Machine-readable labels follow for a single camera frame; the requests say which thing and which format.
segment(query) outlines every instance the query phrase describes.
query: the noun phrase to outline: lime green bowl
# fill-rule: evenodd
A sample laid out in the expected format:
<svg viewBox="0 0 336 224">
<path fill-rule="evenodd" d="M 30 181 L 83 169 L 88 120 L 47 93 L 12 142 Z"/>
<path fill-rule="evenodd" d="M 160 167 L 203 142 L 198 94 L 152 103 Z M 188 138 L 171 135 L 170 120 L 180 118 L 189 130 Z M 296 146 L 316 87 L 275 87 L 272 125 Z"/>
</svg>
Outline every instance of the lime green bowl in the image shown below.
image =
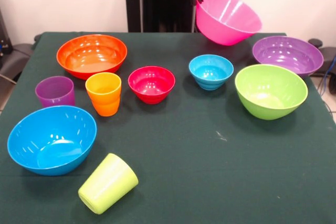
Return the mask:
<svg viewBox="0 0 336 224">
<path fill-rule="evenodd" d="M 274 65 L 243 68 L 235 78 L 235 85 L 244 107 L 264 120 L 288 115 L 308 96 L 307 85 L 297 74 Z"/>
</svg>

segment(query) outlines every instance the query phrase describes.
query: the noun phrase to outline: bowl rim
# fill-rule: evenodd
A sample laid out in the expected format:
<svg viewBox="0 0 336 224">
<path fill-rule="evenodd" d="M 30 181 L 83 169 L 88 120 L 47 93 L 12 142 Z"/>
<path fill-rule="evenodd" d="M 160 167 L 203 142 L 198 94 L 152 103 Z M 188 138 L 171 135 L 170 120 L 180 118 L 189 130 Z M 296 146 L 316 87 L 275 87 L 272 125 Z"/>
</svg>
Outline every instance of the bowl rim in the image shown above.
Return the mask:
<svg viewBox="0 0 336 224">
<path fill-rule="evenodd" d="M 162 93 L 159 93 L 159 94 L 142 94 L 140 93 L 138 90 L 136 90 L 132 85 L 131 85 L 131 82 L 130 82 L 130 78 L 133 74 L 135 74 L 135 72 L 141 70 L 141 69 L 146 69 L 146 68 L 157 68 L 157 69 L 163 69 L 164 71 L 168 72 L 172 77 L 173 77 L 173 85 L 167 90 L 167 91 L 164 91 Z M 164 68 L 164 67 L 160 67 L 160 66 L 155 66 L 155 65 L 150 65 L 150 66 L 144 66 L 144 67 L 141 67 L 141 68 L 137 68 L 135 70 L 133 70 L 130 75 L 128 76 L 128 86 L 131 88 L 131 90 L 135 93 L 135 94 L 140 94 L 142 96 L 146 96 L 146 97 L 155 97 L 155 96 L 158 96 L 158 95 L 163 95 L 163 94 L 167 94 L 169 93 L 170 91 L 172 91 L 172 89 L 174 88 L 175 84 L 176 84 L 176 78 L 175 78 L 175 75 L 173 74 L 172 71 L 170 71 L 169 69 L 167 68 Z"/>
<path fill-rule="evenodd" d="M 217 18 L 215 18 L 213 15 L 211 15 L 203 6 L 202 6 L 202 4 L 198 1 L 198 0 L 196 0 L 197 1 L 197 5 L 207 14 L 207 15 L 209 15 L 211 18 L 213 18 L 214 20 L 216 20 L 217 22 L 219 22 L 220 24 L 222 24 L 222 25 L 225 25 L 225 26 L 227 26 L 227 27 L 229 27 L 229 28 L 231 28 L 231 29 L 233 29 L 233 30 L 236 30 L 236 31 L 239 31 L 239 32 L 241 32 L 241 33 L 246 33 L 246 34 L 256 34 L 256 33 L 258 33 L 259 31 L 261 31 L 262 30 L 262 28 L 263 28 L 263 22 L 261 21 L 261 18 L 259 17 L 259 15 L 252 9 L 252 7 L 250 7 L 248 4 L 246 4 L 244 1 L 242 1 L 242 0 L 238 0 L 238 1 L 240 1 L 240 2 L 242 2 L 244 5 L 246 5 L 250 10 L 252 10 L 252 12 L 257 16 L 257 18 L 258 18 L 258 20 L 259 20 L 259 22 L 260 22 L 260 28 L 259 29 L 257 29 L 257 30 L 255 30 L 255 31 L 245 31 L 245 30 L 240 30 L 240 29 L 238 29 L 238 28 L 235 28 L 235 27 L 233 27 L 233 26 L 230 26 L 230 25 L 228 25 L 228 24 L 225 24 L 225 23 L 222 23 L 222 22 L 220 22 Z"/>
<path fill-rule="evenodd" d="M 324 57 L 323 57 L 323 54 L 321 53 L 321 51 L 320 51 L 318 48 L 316 48 L 316 47 L 313 46 L 312 44 L 308 43 L 307 41 L 304 41 L 304 40 L 302 40 L 302 39 L 298 39 L 298 38 L 294 38 L 294 37 L 290 37 L 290 36 L 286 36 L 286 35 L 279 35 L 279 36 L 274 35 L 274 36 L 268 36 L 268 37 L 265 37 L 265 38 L 262 38 L 262 39 L 256 41 L 256 42 L 254 43 L 253 47 L 252 47 L 252 54 L 253 54 L 253 57 L 255 58 L 255 60 L 256 60 L 258 63 L 260 63 L 260 64 L 267 64 L 267 63 L 263 63 L 262 61 L 260 61 L 260 60 L 256 57 L 256 53 L 255 53 L 255 50 L 256 50 L 255 48 L 256 48 L 256 46 L 257 46 L 259 43 L 262 43 L 263 41 L 268 40 L 268 39 L 272 39 L 272 38 L 279 38 L 279 39 L 280 39 L 280 38 L 281 38 L 281 39 L 287 38 L 287 39 L 291 39 L 291 40 L 296 40 L 296 41 L 299 41 L 299 42 L 303 42 L 303 43 L 305 43 L 307 46 L 311 47 L 312 50 L 315 50 L 315 51 L 317 52 L 317 54 L 320 56 L 320 60 L 321 60 L 321 62 L 320 62 L 320 64 L 319 64 L 318 67 L 316 67 L 316 68 L 314 68 L 314 69 L 312 69 L 312 70 L 309 70 L 309 71 L 305 71 L 305 72 L 299 72 L 299 71 L 297 71 L 297 72 L 296 72 L 296 71 L 292 71 L 292 72 L 294 72 L 294 73 L 296 73 L 296 74 L 300 74 L 300 75 L 310 75 L 310 74 L 316 72 L 317 70 L 319 70 L 319 69 L 322 67 L 323 62 L 324 62 Z"/>
<path fill-rule="evenodd" d="M 85 89 L 88 91 L 89 89 L 88 89 L 88 81 L 90 80 L 90 79 L 92 79 L 92 78 L 94 78 L 94 77 L 96 77 L 97 75 L 100 75 L 100 74 L 108 74 L 108 75 L 110 75 L 110 76 L 116 76 L 118 79 L 119 79 L 119 85 L 118 85 L 118 87 L 117 88 L 115 88 L 114 90 L 112 90 L 112 91 L 110 91 L 110 92 L 107 92 L 107 93 L 96 93 L 96 92 L 93 92 L 92 90 L 90 90 L 90 93 L 92 93 L 92 94 L 95 94 L 95 95 L 107 95 L 107 94 L 112 94 L 112 93 L 114 93 L 116 90 L 118 90 L 119 88 L 120 88 L 120 86 L 121 86 L 121 78 L 120 78 L 120 76 L 119 75 L 117 75 L 117 74 L 115 74 L 115 73 L 110 73 L 110 72 L 100 72 L 100 73 L 95 73 L 95 74 L 93 74 L 93 75 L 91 75 L 86 81 L 85 81 Z"/>
<path fill-rule="evenodd" d="M 80 110 L 80 111 L 84 112 L 85 114 L 87 114 L 87 115 L 89 116 L 89 118 L 91 118 L 92 121 L 93 121 L 93 125 L 94 125 L 93 140 L 92 140 L 91 144 L 90 144 L 90 145 L 89 145 L 89 146 L 82 152 L 82 154 L 79 155 L 78 157 L 76 157 L 75 159 L 69 161 L 69 162 L 66 162 L 66 163 L 61 164 L 61 165 L 56 165 L 56 166 L 52 166 L 52 167 L 47 167 L 47 168 L 31 167 L 31 166 L 28 166 L 28 165 L 24 165 L 24 164 L 21 164 L 19 161 L 17 161 L 15 158 L 13 158 L 11 152 L 9 151 L 9 142 L 10 142 L 10 139 L 12 138 L 12 135 L 13 135 L 14 131 L 16 130 L 16 128 L 19 127 L 19 125 L 20 125 L 24 120 L 26 120 L 28 117 L 30 117 L 30 116 L 33 115 L 33 114 L 40 113 L 41 111 L 44 111 L 44 110 L 57 109 L 57 108 L 60 108 L 60 107 L 61 107 L 61 108 L 71 108 L 71 109 L 77 109 L 77 110 Z M 86 110 L 81 109 L 81 108 L 79 108 L 79 107 L 77 107 L 77 106 L 70 106 L 70 105 L 50 106 L 50 107 L 46 107 L 46 108 L 42 108 L 42 109 L 36 110 L 36 111 L 34 111 L 34 112 L 28 114 L 27 116 L 25 116 L 24 118 L 22 118 L 22 119 L 21 119 L 21 120 L 20 120 L 20 121 L 13 127 L 13 129 L 11 130 L 11 132 L 10 132 L 10 134 L 9 134 L 9 136 L 8 136 L 8 140 L 7 140 L 7 151 L 8 151 L 8 154 L 10 155 L 10 157 L 12 158 L 12 160 L 13 160 L 16 164 L 18 164 L 18 165 L 20 165 L 20 166 L 22 166 L 22 167 L 24 167 L 24 168 L 26 168 L 26 169 L 31 169 L 31 170 L 51 170 L 51 169 L 55 169 L 55 168 L 58 168 L 58 167 L 62 167 L 62 166 L 68 165 L 68 164 L 74 162 L 75 160 L 79 159 L 84 153 L 86 153 L 88 150 L 90 150 L 90 149 L 92 148 L 92 146 L 93 146 L 93 144 L 94 144 L 94 142 L 95 142 L 95 140 L 96 140 L 96 137 L 97 137 L 97 123 L 96 123 L 95 119 L 93 118 L 93 116 L 92 116 L 89 112 L 87 112 Z"/>
<path fill-rule="evenodd" d="M 114 37 L 114 36 L 106 35 L 106 34 L 86 34 L 86 35 L 77 36 L 77 37 L 75 37 L 75 38 L 72 38 L 72 39 L 70 39 L 70 40 L 67 40 L 65 43 L 63 43 L 63 44 L 58 48 L 57 53 L 56 53 L 56 60 L 57 60 L 58 64 L 59 64 L 62 68 L 64 68 L 64 69 L 67 70 L 67 71 L 70 71 L 70 72 L 84 73 L 84 74 L 92 74 L 92 73 L 105 72 L 105 71 L 108 71 L 109 69 L 114 68 L 114 67 L 112 67 L 112 68 L 104 69 L 104 70 L 102 70 L 102 71 L 98 71 L 98 72 L 97 72 L 97 71 L 94 71 L 94 72 L 85 72 L 85 71 L 77 71 L 77 70 L 75 71 L 75 70 L 70 69 L 70 68 L 64 66 L 63 64 L 61 64 L 60 59 L 59 59 L 59 58 L 60 58 L 60 57 L 59 57 L 59 52 L 61 51 L 61 49 L 62 49 L 63 47 L 65 47 L 67 44 L 73 42 L 75 39 L 85 38 L 85 37 L 89 37 L 89 36 L 108 37 L 108 38 L 112 38 L 112 39 L 114 39 L 114 40 L 119 41 L 119 42 L 124 46 L 126 52 L 125 52 L 125 55 L 122 57 L 121 61 L 120 61 L 118 64 L 116 64 L 114 67 L 118 66 L 119 64 L 121 64 L 121 63 L 123 63 L 123 62 L 125 61 L 126 56 L 127 56 L 127 53 L 128 53 L 128 50 L 127 50 L 127 46 L 126 46 L 126 44 L 125 44 L 121 39 L 118 39 L 118 38 L 116 38 L 116 37 Z"/>
<path fill-rule="evenodd" d="M 244 72 L 244 71 L 246 71 L 247 69 L 249 69 L 249 68 L 258 68 L 258 67 L 260 67 L 260 66 L 267 66 L 267 67 L 270 67 L 270 68 L 279 68 L 279 69 L 282 69 L 283 71 L 285 71 L 285 72 L 288 72 L 289 74 L 292 74 L 292 75 L 294 75 L 298 80 L 299 80 L 299 82 L 304 86 L 304 98 L 303 99 L 301 99 L 301 101 L 300 102 L 298 102 L 298 103 L 296 103 L 295 105 L 292 105 L 292 106 L 289 106 L 289 107 L 285 107 L 285 108 L 273 108 L 273 107 L 271 107 L 271 106 L 264 106 L 264 105 L 260 105 L 260 104 L 257 104 L 257 103 L 255 103 L 255 102 L 251 102 L 250 101 L 250 99 L 249 98 L 247 98 L 245 95 L 243 95 L 241 92 L 240 92 L 240 90 L 238 89 L 238 86 L 237 86 L 237 79 L 239 78 L 239 75 L 240 74 L 242 74 L 242 72 Z M 259 106 L 259 107 L 262 107 L 262 108 L 265 108 L 265 109 L 271 109 L 271 110 L 288 110 L 288 109 L 294 109 L 294 108 L 296 108 L 296 107 L 298 107 L 299 105 L 301 105 L 301 104 L 303 104 L 304 103 L 304 101 L 307 99 L 307 97 L 308 97 L 308 87 L 307 87 L 307 84 L 304 82 L 304 80 L 300 77 L 300 76 L 298 76 L 296 73 L 294 73 L 293 71 L 291 71 L 291 70 L 289 70 L 289 69 L 287 69 L 287 68 L 284 68 L 284 67 L 280 67 L 280 66 L 277 66 L 277 65 L 272 65 L 272 64 L 254 64 L 254 65 L 250 65 L 250 66 L 247 66 L 247 67 L 244 67 L 244 68 L 242 68 L 238 73 L 237 73 L 237 75 L 236 75 L 236 77 L 235 77 L 235 87 L 236 87 L 236 90 L 237 90 L 237 92 L 242 96 L 242 97 L 244 97 L 247 101 L 249 101 L 250 103 L 253 103 L 253 104 L 255 104 L 255 105 L 257 105 L 257 106 Z"/>
<path fill-rule="evenodd" d="M 196 60 L 196 59 L 198 59 L 198 58 L 203 58 L 203 57 L 205 57 L 205 56 L 207 56 L 207 57 L 208 57 L 208 56 L 211 56 L 211 57 L 214 57 L 214 58 L 217 58 L 217 59 L 220 59 L 220 60 L 224 60 L 226 63 L 229 63 L 229 65 L 230 65 L 231 68 L 232 68 L 230 74 L 228 74 L 227 77 L 224 77 L 224 78 L 221 78 L 221 79 L 216 79 L 216 80 L 208 80 L 208 79 L 206 79 L 206 78 L 199 77 L 199 76 L 195 75 L 195 74 L 193 73 L 193 71 L 191 70 L 191 66 L 190 66 L 191 63 L 192 63 L 194 60 Z M 223 56 L 220 56 L 220 55 L 213 55 L 213 54 L 198 55 L 198 56 L 196 56 L 195 58 L 193 58 L 193 59 L 189 62 L 189 72 L 190 72 L 194 77 L 196 77 L 196 78 L 198 78 L 198 79 L 201 79 L 201 80 L 204 80 L 204 81 L 208 81 L 208 82 L 225 81 L 225 80 L 227 80 L 228 78 L 230 78 L 230 77 L 232 76 L 232 74 L 234 73 L 234 71 L 235 71 L 235 69 L 234 69 L 234 66 L 233 66 L 232 62 L 231 62 L 230 60 L 228 60 L 227 58 L 225 58 L 225 57 L 223 57 Z"/>
</svg>

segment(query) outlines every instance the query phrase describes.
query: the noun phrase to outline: light blue bowl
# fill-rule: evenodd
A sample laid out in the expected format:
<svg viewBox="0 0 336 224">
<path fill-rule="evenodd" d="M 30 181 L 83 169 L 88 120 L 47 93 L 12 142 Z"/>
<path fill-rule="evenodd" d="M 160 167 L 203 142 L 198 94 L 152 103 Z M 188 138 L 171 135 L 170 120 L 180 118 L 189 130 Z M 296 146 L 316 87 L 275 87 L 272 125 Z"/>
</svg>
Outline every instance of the light blue bowl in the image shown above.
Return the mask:
<svg viewBox="0 0 336 224">
<path fill-rule="evenodd" d="M 216 90 L 233 74 L 232 63 L 218 55 L 200 55 L 189 63 L 189 71 L 205 90 Z"/>
<path fill-rule="evenodd" d="M 9 135 L 11 158 L 46 176 L 66 174 L 88 156 L 97 135 L 93 117 L 75 106 L 51 106 L 23 118 Z"/>
</svg>

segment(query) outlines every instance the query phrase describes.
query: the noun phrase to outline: purple cup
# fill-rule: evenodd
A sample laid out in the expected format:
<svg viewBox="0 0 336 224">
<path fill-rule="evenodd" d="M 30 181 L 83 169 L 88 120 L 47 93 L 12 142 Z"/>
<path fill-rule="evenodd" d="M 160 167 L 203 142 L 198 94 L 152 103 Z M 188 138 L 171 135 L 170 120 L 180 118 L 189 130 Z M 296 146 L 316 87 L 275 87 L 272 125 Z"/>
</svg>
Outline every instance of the purple cup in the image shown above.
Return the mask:
<svg viewBox="0 0 336 224">
<path fill-rule="evenodd" d="M 69 78 L 53 76 L 36 85 L 35 94 L 43 107 L 75 106 L 75 91 L 73 88 L 73 82 Z"/>
<path fill-rule="evenodd" d="M 323 65 L 323 55 L 312 44 L 287 36 L 270 36 L 257 41 L 252 49 L 261 64 L 287 68 L 304 78 Z"/>
</svg>

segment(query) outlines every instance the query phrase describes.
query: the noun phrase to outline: green tablecloth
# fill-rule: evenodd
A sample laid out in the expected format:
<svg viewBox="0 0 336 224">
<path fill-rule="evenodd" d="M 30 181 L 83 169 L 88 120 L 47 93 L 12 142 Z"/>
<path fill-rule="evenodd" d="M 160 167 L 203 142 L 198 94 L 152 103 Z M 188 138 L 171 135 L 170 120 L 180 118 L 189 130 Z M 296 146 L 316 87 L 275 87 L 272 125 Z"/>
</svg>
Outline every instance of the green tablecloth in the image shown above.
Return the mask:
<svg viewBox="0 0 336 224">
<path fill-rule="evenodd" d="M 336 126 L 310 78 L 306 102 L 276 121 L 251 116 L 236 94 L 235 74 L 255 63 L 252 45 L 272 34 L 231 47 L 202 34 L 112 34 L 129 52 L 117 72 L 120 109 L 109 118 L 95 112 L 85 81 L 56 61 L 58 48 L 83 34 L 44 33 L 0 116 L 1 223 L 336 223 Z M 200 89 L 188 72 L 189 61 L 201 54 L 222 55 L 235 66 L 216 91 Z M 176 76 L 158 105 L 139 101 L 127 84 L 131 71 L 146 65 Z M 15 124 L 41 108 L 36 84 L 55 75 L 74 81 L 77 106 L 94 116 L 98 135 L 77 169 L 43 177 L 14 163 L 6 144 Z M 98 216 L 77 190 L 109 152 L 124 159 L 140 183 Z"/>
</svg>

